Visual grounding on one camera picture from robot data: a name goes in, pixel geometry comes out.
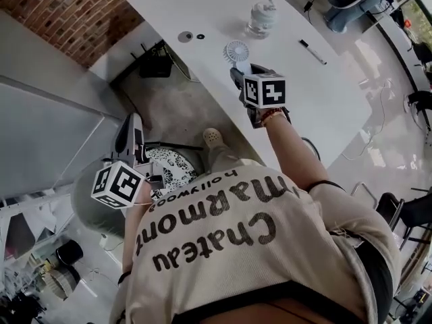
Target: white table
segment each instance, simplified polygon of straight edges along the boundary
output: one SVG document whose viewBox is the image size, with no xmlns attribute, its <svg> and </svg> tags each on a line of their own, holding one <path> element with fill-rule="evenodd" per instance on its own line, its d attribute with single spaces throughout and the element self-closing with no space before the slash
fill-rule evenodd
<svg viewBox="0 0 432 324">
<path fill-rule="evenodd" d="M 238 100 L 223 48 L 240 39 L 250 49 L 250 61 L 286 76 L 287 105 L 298 133 L 315 144 L 329 167 L 362 128 L 371 108 L 356 83 L 348 79 L 338 56 L 324 38 L 289 3 L 274 0 L 279 23 L 265 40 L 245 35 L 250 8 L 265 0 L 128 0 L 194 72 L 243 133 L 268 167 L 279 169 L 264 129 L 254 130 Z M 181 43 L 178 34 L 193 38 Z M 320 53 L 318 62 L 298 41 Z"/>
</svg>

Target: small round sticker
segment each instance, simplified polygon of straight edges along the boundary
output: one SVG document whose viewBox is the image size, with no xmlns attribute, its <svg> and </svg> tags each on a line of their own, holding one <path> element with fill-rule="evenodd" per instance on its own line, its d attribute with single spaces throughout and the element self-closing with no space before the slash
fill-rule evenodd
<svg viewBox="0 0 432 324">
<path fill-rule="evenodd" d="M 178 34 L 178 40 L 181 43 L 187 43 L 190 40 L 192 40 L 194 38 L 193 33 L 191 33 L 191 31 L 183 31 L 181 33 Z"/>
</svg>

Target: beige t-shirt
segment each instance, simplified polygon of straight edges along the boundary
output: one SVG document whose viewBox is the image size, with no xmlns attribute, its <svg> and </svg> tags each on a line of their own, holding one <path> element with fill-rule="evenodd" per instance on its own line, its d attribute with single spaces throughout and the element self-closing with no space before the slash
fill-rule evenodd
<svg viewBox="0 0 432 324">
<path fill-rule="evenodd" d="M 271 286 L 289 281 L 376 323 L 374 292 L 353 252 L 361 240 L 330 234 L 344 230 L 379 251 L 395 292 L 399 250 L 388 224 L 341 188 L 319 184 L 308 193 L 273 169 L 250 165 L 212 173 L 144 215 L 110 323 L 171 323 L 227 298 L 244 306 L 241 294 L 271 294 Z"/>
</svg>

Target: brick wall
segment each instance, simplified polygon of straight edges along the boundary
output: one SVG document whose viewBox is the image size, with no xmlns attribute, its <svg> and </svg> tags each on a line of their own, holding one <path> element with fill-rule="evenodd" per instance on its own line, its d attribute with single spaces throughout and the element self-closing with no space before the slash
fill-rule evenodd
<svg viewBox="0 0 432 324">
<path fill-rule="evenodd" d="M 143 22 L 126 0 L 0 0 L 0 8 L 87 68 Z"/>
</svg>

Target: small white fan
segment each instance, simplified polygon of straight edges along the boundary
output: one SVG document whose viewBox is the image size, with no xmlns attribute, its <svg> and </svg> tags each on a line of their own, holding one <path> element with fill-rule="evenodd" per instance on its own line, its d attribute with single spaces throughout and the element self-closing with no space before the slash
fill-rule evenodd
<svg viewBox="0 0 432 324">
<path fill-rule="evenodd" d="M 251 74 L 252 69 L 248 61 L 249 48 L 245 42 L 232 40 L 223 50 L 225 58 L 245 74 Z"/>
</svg>

